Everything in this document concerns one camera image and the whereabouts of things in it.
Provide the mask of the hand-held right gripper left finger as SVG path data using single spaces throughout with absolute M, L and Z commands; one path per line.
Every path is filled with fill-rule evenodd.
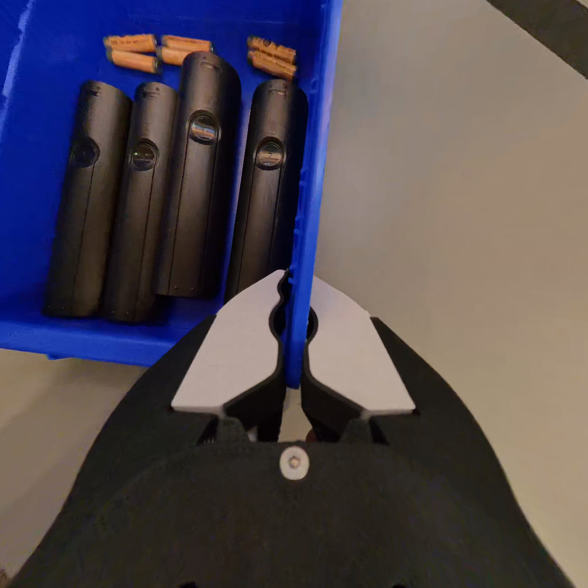
M 213 317 L 171 402 L 180 415 L 232 418 L 258 442 L 277 442 L 286 396 L 279 269 L 231 298 Z

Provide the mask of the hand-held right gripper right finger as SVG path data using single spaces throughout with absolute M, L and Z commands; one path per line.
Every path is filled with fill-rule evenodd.
M 300 378 L 301 406 L 322 440 L 338 440 L 352 420 L 416 410 L 371 315 L 313 278 Z

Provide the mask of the black remote control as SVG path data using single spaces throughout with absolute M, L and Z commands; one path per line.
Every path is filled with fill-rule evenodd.
M 241 112 L 237 71 L 209 52 L 184 59 L 154 291 L 211 299 L 222 282 Z
M 131 109 L 132 101 L 105 82 L 80 88 L 43 303 L 47 316 L 99 311 Z
M 155 273 L 164 212 L 176 91 L 161 82 L 137 87 L 102 301 L 105 319 L 143 323 L 156 302 Z
M 308 103 L 292 82 L 254 91 L 224 302 L 292 259 Z

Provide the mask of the blue plastic bin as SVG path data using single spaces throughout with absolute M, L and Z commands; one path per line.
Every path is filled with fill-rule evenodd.
M 329 122 L 343 1 L 1 1 L 1 347 L 47 355 L 151 366 L 188 331 L 216 313 L 210 300 L 172 298 L 145 326 L 42 314 L 56 216 L 80 86 L 103 81 L 133 97 L 160 79 L 178 89 L 180 69 L 162 76 L 107 60 L 103 38 L 151 33 L 210 40 L 236 69 L 242 88 L 238 149 L 223 283 L 252 97 L 267 77 L 248 63 L 246 39 L 293 48 L 308 101 L 304 159 L 283 335 L 286 383 L 302 372 L 318 240 Z

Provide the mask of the grey desk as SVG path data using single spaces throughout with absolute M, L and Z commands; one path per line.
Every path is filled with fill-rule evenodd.
M 574 587 L 531 494 L 587 566 L 587 78 L 487 1 L 351 2 L 314 277 L 416 410 L 322 440 L 285 379 L 277 442 L 175 413 L 220 307 L 71 449 L 46 522 L 62 463 L 1 510 L 34 537 L 12 587 Z

